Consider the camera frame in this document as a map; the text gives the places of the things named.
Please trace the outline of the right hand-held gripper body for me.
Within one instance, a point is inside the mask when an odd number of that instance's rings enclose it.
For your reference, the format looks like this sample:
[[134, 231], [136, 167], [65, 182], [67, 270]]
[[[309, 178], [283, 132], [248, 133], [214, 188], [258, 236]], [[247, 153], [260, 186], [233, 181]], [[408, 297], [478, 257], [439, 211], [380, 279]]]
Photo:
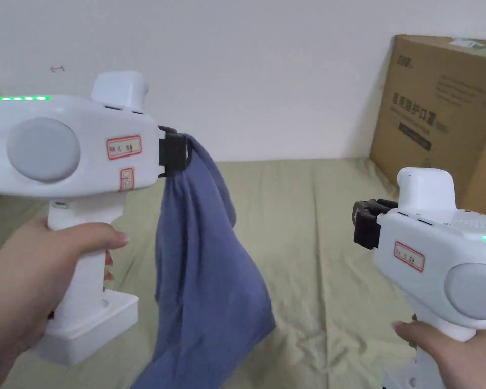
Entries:
[[406, 167], [397, 183], [397, 201], [354, 203], [354, 241], [418, 321], [467, 342], [486, 330], [486, 215], [456, 206], [447, 171]]

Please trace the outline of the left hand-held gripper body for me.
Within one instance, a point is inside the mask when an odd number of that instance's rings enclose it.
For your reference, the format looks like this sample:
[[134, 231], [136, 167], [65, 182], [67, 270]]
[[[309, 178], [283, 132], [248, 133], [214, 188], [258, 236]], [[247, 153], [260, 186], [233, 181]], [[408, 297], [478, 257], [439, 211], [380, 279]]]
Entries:
[[[48, 227], [113, 223], [127, 192], [185, 170], [191, 144], [145, 112], [136, 71], [101, 73], [89, 98], [0, 97], [0, 195], [49, 201]], [[138, 298], [105, 289], [105, 251], [84, 255], [35, 352], [82, 362], [138, 320]]]

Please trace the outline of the person's right hand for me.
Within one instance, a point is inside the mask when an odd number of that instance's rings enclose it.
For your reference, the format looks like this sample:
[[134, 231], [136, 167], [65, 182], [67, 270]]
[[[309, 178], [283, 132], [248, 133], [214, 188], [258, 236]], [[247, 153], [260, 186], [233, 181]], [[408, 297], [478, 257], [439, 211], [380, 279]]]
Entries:
[[486, 388], [486, 330], [467, 342], [445, 336], [416, 316], [392, 324], [397, 336], [410, 347], [421, 349], [437, 363], [446, 388]]

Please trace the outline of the person's left hand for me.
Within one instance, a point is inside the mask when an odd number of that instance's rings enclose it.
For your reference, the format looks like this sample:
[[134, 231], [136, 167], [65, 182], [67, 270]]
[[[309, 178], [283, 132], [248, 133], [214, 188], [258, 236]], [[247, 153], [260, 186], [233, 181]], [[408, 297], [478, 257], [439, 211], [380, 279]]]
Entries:
[[5, 242], [0, 250], [0, 387], [19, 356], [42, 338], [79, 259], [104, 252], [104, 279], [111, 280], [110, 251], [127, 243], [127, 235], [110, 224], [52, 231], [46, 218], [26, 223]]

